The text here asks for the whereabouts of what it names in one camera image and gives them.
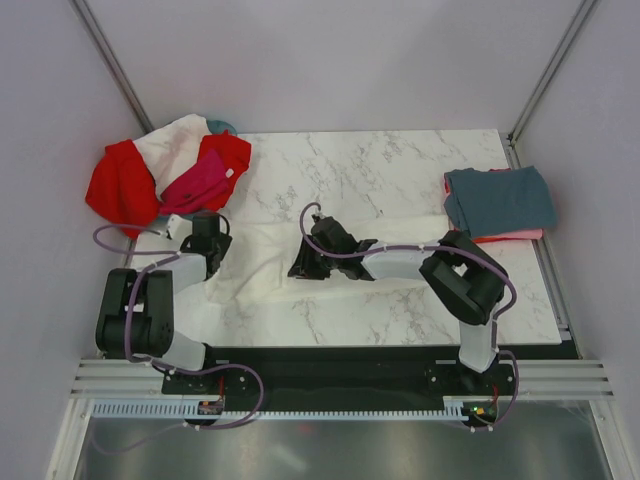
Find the floor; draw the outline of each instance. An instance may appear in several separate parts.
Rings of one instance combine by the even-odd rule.
[[[579,405],[520,403],[495,432],[476,434],[434,422],[390,421],[258,421],[223,432],[178,429],[115,457],[88,448],[85,479],[76,478],[610,479],[587,411]],[[168,423],[92,422],[105,448],[123,447]]]

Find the marble table surface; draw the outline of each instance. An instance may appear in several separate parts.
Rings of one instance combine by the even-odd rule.
[[[253,153],[249,171],[222,211],[232,225],[294,222],[310,201],[319,201],[325,214],[347,230],[349,221],[442,215],[445,172],[507,167],[495,130],[242,137]],[[531,242],[483,248],[507,269],[519,295],[516,306],[500,318],[498,342],[560,343]],[[177,294],[174,305],[178,330],[216,346],[459,343],[457,320],[426,285],[339,298],[226,304],[208,301],[196,285]]]

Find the pink cloth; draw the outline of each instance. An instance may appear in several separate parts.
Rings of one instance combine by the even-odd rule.
[[[211,199],[229,189],[226,170],[220,155],[210,150],[204,157],[176,178],[160,195],[160,215],[185,215],[201,210]]]

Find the gray wall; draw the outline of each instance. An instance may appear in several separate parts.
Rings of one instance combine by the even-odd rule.
[[[508,131],[579,0],[88,0],[156,127]]]
[[[66,0],[0,3],[0,112],[0,476],[34,480],[119,260],[84,193],[102,147],[140,132]]]
[[[550,233],[587,350],[640,446],[640,3],[605,0],[519,145],[550,183]]]

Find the teal cloth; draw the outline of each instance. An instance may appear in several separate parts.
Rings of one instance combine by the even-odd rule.
[[[207,120],[207,128],[213,135],[224,133],[225,130],[229,130],[231,135],[238,135],[233,125],[222,120]]]
[[[471,238],[499,235],[557,223],[549,187],[535,167],[445,174],[450,195],[444,208],[451,222]]]

